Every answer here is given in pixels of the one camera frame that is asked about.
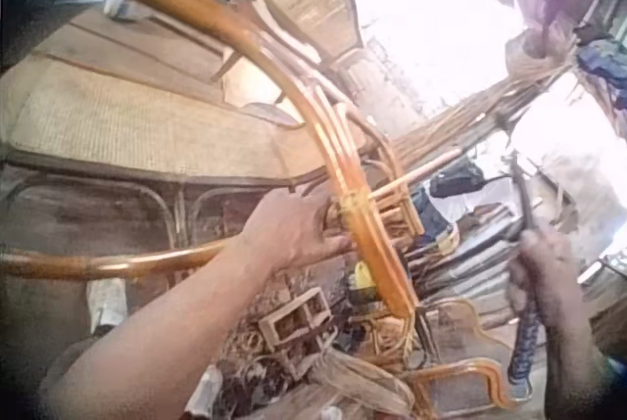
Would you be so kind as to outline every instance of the metal tool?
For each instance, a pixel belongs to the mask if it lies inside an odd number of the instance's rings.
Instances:
[[[511,136],[510,126],[506,118],[502,115],[496,115],[497,125],[508,136]],[[536,222],[533,216],[533,206],[529,198],[529,192],[525,183],[525,177],[522,168],[518,164],[518,153],[514,150],[511,154],[511,178],[514,185],[518,188],[520,196],[520,205],[522,208],[522,228],[534,229]],[[529,373],[533,366],[533,358],[536,353],[538,344],[538,330],[540,328],[540,318],[538,317],[538,308],[534,298],[530,298],[527,306],[520,314],[518,319],[518,327],[516,329],[516,341],[511,354],[507,376],[509,382],[514,387],[527,384]]]

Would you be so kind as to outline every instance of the blue hammer handle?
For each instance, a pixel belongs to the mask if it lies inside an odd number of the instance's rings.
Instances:
[[[514,153],[511,160],[511,175],[520,194],[523,226],[525,229],[533,229],[535,227],[533,208],[531,206],[531,200],[529,199],[522,169],[520,165],[518,165],[517,153]],[[516,342],[507,370],[509,381],[514,385],[526,383],[529,378],[529,373],[533,366],[533,358],[536,354],[539,328],[540,318],[538,317],[536,302],[533,298],[530,298],[527,302],[527,307],[525,307],[522,314],[520,314],[518,320]]]

